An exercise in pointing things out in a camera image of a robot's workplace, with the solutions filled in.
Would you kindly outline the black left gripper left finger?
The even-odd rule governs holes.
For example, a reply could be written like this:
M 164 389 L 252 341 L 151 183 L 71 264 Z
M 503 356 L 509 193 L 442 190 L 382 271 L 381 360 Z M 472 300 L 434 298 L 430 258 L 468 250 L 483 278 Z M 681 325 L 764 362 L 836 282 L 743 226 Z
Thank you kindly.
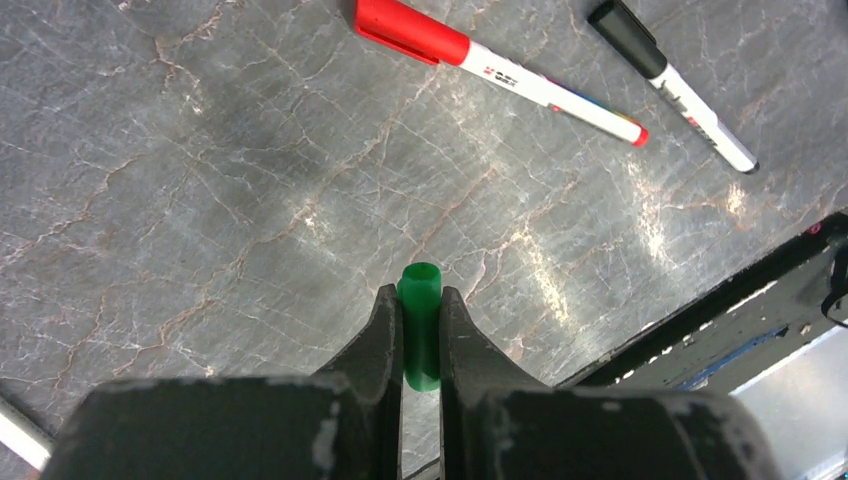
M 393 284 L 378 289 L 365 326 L 317 372 L 338 380 L 332 479 L 398 479 L 403 315 Z

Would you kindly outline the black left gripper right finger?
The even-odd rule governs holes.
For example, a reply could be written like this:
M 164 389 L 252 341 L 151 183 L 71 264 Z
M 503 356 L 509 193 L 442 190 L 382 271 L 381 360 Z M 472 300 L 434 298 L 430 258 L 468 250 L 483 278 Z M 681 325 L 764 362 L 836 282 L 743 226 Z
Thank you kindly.
M 475 325 L 458 289 L 443 289 L 439 310 L 440 452 L 443 479 L 483 479 L 494 471 L 502 397 L 548 385 L 513 362 Z

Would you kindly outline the green marker cap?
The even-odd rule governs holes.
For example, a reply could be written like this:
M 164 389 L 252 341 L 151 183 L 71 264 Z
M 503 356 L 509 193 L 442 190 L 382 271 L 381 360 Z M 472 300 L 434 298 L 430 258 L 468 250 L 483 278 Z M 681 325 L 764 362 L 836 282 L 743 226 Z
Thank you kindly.
M 440 387 L 439 312 L 442 275 L 431 263 L 408 265 L 397 284 L 404 335 L 404 375 L 417 392 Z

